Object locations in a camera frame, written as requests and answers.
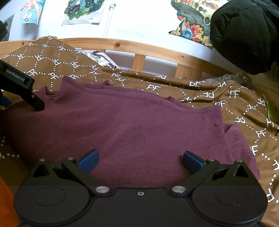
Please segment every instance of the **wooden slat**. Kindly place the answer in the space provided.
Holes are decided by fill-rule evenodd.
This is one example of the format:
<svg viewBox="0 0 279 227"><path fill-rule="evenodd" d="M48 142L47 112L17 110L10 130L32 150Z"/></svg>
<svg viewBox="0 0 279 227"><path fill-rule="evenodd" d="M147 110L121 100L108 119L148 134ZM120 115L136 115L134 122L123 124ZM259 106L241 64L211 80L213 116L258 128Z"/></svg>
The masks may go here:
<svg viewBox="0 0 279 227"><path fill-rule="evenodd" d="M42 38L45 38L45 37L47 37L47 36L42 36L42 37L40 37L39 39L42 39ZM57 39L56 36L52 36L52 37Z"/></svg>
<svg viewBox="0 0 279 227"><path fill-rule="evenodd" d="M145 55L135 54L132 71L142 72L145 62Z"/></svg>
<svg viewBox="0 0 279 227"><path fill-rule="evenodd" d="M188 66L177 64L175 76L176 78L184 78L189 80L200 80L202 75L201 70L193 69Z"/></svg>
<svg viewBox="0 0 279 227"><path fill-rule="evenodd" d="M67 43L74 48L115 50L159 58L188 66L190 68L208 73L215 77L220 77L225 74L231 74L230 71L214 65L210 62L207 62L203 59L196 58L194 56L170 50L164 47L153 46L140 42L106 38L67 38L59 40ZM30 40L0 42L0 57L5 56L6 54L9 54L14 50L22 47L22 43L26 45L26 43L28 42L30 42Z"/></svg>
<svg viewBox="0 0 279 227"><path fill-rule="evenodd" d="M12 53L13 51L27 45L32 40L6 41L0 42L0 58Z"/></svg>

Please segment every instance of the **black bag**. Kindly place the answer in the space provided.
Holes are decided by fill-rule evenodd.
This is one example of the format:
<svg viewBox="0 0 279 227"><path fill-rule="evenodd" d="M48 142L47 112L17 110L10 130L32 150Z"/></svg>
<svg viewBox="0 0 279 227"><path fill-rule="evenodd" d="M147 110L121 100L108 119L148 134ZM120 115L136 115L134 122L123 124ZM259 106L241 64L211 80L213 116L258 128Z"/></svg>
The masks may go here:
<svg viewBox="0 0 279 227"><path fill-rule="evenodd" d="M211 18L210 40L247 73L267 72L279 62L279 7L275 0L231 0Z"/></svg>
<svg viewBox="0 0 279 227"><path fill-rule="evenodd" d="M0 40L2 40L5 37L5 35L8 34L8 30L6 29L7 26L8 26L8 22L3 23L0 20Z"/></svg>

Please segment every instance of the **purple fabric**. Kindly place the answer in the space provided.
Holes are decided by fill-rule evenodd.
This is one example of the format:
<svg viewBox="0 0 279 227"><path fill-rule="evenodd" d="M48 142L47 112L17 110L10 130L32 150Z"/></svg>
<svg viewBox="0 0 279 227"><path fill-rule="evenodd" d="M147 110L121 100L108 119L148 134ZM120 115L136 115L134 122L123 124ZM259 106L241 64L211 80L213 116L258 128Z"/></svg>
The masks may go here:
<svg viewBox="0 0 279 227"><path fill-rule="evenodd" d="M59 91L44 87L36 92L44 111L25 101L1 111L1 132L30 165L97 149L100 161L90 174L108 186L175 185L190 175L182 164L185 150L222 164L243 159L259 178L238 125L224 124L218 106L189 108L171 98L105 84L64 77Z"/></svg>

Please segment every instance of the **wall picture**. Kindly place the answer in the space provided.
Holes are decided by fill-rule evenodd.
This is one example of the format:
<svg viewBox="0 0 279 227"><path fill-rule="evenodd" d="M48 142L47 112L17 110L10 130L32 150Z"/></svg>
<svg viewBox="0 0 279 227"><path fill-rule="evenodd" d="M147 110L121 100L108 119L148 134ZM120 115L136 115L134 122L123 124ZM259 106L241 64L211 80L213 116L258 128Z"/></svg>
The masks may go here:
<svg viewBox="0 0 279 227"><path fill-rule="evenodd" d="M30 0L25 8L30 9L22 18L23 24L38 24L45 0Z"/></svg>
<svg viewBox="0 0 279 227"><path fill-rule="evenodd" d="M105 0L69 0L64 24L100 23Z"/></svg>
<svg viewBox="0 0 279 227"><path fill-rule="evenodd" d="M172 0L177 9L179 26L170 34L190 39L205 46L210 42L210 21L212 14L229 0Z"/></svg>

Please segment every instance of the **black cable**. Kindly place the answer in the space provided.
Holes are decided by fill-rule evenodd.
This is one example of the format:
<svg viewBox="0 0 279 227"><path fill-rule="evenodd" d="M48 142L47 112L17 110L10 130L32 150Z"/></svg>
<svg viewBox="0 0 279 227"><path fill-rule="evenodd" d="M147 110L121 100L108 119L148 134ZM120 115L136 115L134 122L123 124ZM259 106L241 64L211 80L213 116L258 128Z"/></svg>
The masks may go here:
<svg viewBox="0 0 279 227"><path fill-rule="evenodd" d="M275 66L275 68L274 68L274 70L273 70L273 75L272 75L273 80L274 80L275 82L278 82L278 81L279 81L279 75L278 75L278 80L275 80L275 79L274 79L274 73L275 73L276 68L278 68L278 62L276 63L276 66Z"/></svg>

